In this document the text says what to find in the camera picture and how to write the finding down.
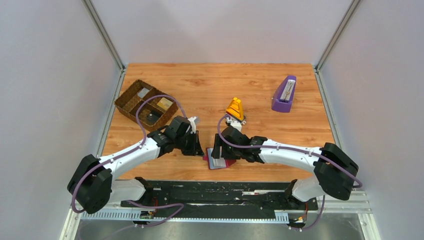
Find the black card in basket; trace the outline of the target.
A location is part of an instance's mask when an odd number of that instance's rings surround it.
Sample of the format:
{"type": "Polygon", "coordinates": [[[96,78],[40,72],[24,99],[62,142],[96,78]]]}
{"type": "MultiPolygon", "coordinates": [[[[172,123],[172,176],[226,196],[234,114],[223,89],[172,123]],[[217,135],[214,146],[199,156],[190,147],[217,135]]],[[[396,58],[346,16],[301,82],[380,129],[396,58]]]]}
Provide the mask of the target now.
{"type": "Polygon", "coordinates": [[[145,122],[147,125],[149,126],[153,126],[155,125],[158,120],[161,118],[161,114],[157,113],[157,112],[153,112],[151,111],[146,117],[145,117],[145,122]]]}

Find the red leather card holder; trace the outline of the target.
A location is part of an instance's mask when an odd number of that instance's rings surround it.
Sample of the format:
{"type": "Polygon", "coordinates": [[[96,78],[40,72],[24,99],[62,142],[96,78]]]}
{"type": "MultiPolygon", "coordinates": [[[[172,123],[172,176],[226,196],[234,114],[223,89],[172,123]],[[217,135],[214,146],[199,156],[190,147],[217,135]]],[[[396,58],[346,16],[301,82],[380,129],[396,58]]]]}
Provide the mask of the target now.
{"type": "Polygon", "coordinates": [[[236,160],[230,160],[230,159],[224,159],[224,158],[213,158],[212,157],[212,148],[208,147],[206,148],[206,154],[203,157],[203,160],[205,160],[208,164],[208,168],[210,170],[218,170],[218,169],[227,169],[230,166],[234,165],[237,161],[236,160]]]}

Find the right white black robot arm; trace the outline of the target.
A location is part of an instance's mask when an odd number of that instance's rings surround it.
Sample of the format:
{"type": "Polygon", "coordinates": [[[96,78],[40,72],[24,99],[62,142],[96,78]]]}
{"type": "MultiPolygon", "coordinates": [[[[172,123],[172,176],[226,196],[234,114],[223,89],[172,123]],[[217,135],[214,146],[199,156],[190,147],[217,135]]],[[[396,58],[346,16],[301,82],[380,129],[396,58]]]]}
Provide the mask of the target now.
{"type": "Polygon", "coordinates": [[[228,126],[217,133],[213,159],[246,160],[249,163],[281,164],[313,174],[306,179],[292,180],[285,191],[300,202],[329,195],[347,201],[354,188],[361,187],[357,179],[359,166],[337,145],[327,142],[322,147],[302,147],[280,143],[263,136],[248,137],[228,126]]]}

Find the gold card in basket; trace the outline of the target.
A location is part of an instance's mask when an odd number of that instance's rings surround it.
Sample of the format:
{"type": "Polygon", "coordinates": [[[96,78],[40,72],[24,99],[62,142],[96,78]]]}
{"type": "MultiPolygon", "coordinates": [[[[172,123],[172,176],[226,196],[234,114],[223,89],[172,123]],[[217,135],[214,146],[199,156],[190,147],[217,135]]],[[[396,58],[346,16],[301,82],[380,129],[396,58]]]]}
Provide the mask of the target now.
{"type": "Polygon", "coordinates": [[[157,106],[161,109],[163,109],[164,111],[167,111],[172,105],[173,105],[173,101],[169,100],[166,97],[162,97],[158,103],[157,106]]]}

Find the purple metronome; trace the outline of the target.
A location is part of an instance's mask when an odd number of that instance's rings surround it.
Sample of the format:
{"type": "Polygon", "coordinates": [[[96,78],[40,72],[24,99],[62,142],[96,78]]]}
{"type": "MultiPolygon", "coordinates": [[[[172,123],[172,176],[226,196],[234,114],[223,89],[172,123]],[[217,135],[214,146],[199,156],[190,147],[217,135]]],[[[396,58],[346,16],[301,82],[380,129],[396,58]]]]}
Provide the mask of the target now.
{"type": "Polygon", "coordinates": [[[278,86],[271,100],[271,109],[275,112],[289,113],[291,111],[297,77],[288,75],[278,86]]]}

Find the yellow toy truck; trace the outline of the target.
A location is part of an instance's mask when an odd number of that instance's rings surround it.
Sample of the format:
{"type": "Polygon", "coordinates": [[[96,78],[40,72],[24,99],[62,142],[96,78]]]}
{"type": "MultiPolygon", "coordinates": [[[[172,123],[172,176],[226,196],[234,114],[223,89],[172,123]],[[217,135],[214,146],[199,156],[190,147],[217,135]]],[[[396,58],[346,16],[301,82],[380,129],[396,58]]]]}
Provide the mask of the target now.
{"type": "Polygon", "coordinates": [[[237,97],[234,97],[231,100],[225,112],[239,122],[243,122],[245,120],[242,101],[237,97]]]}

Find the silver card in basket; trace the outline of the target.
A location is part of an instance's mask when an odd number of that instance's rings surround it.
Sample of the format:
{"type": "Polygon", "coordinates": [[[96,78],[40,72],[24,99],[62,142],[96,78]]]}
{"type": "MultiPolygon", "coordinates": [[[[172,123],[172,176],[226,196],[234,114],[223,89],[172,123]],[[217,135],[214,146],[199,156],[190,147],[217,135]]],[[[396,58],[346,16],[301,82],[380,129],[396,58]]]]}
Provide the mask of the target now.
{"type": "Polygon", "coordinates": [[[137,93],[137,96],[142,99],[149,93],[149,91],[150,89],[144,87],[137,93]]]}

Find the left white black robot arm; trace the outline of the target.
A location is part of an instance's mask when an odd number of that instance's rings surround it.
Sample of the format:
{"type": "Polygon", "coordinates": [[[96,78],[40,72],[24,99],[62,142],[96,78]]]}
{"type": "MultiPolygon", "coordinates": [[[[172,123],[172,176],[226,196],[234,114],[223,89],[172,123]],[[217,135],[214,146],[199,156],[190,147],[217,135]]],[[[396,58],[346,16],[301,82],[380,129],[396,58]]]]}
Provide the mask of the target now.
{"type": "Polygon", "coordinates": [[[166,125],[116,153],[101,157],[86,155],[67,185],[71,194],[71,209],[78,214],[93,214],[108,203],[141,199],[146,186],[136,179],[121,180],[119,177],[175,149],[180,150],[184,156],[204,156],[199,131],[185,123],[179,126],[166,125]]]}

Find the brown woven divided basket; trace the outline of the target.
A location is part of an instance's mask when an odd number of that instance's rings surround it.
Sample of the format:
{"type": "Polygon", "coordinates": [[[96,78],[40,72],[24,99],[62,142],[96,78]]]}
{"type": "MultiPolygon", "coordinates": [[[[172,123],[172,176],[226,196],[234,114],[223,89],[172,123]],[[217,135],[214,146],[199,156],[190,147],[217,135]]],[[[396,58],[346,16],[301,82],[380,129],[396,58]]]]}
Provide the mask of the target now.
{"type": "Polygon", "coordinates": [[[166,125],[179,109],[174,100],[164,95],[165,93],[158,88],[141,79],[137,79],[115,100],[114,104],[121,114],[135,123],[141,123],[147,131],[151,132],[166,125]],[[145,97],[140,98],[137,96],[137,93],[143,88],[150,89],[150,91],[145,97]],[[168,110],[163,110],[157,106],[161,98],[167,98],[173,101],[172,106],[168,110]],[[161,114],[160,119],[155,125],[146,124],[145,118],[150,112],[161,114]]]}

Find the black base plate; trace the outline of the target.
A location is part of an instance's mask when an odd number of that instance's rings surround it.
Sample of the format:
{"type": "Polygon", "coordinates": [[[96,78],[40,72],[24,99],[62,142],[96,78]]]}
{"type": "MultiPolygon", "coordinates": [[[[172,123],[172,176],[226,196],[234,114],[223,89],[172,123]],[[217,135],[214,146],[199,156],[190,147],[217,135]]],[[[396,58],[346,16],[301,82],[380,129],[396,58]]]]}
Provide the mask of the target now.
{"type": "Polygon", "coordinates": [[[146,182],[136,203],[144,206],[184,204],[176,217],[272,218],[275,211],[316,211],[316,199],[289,203],[287,182],[159,181],[146,182]]]}

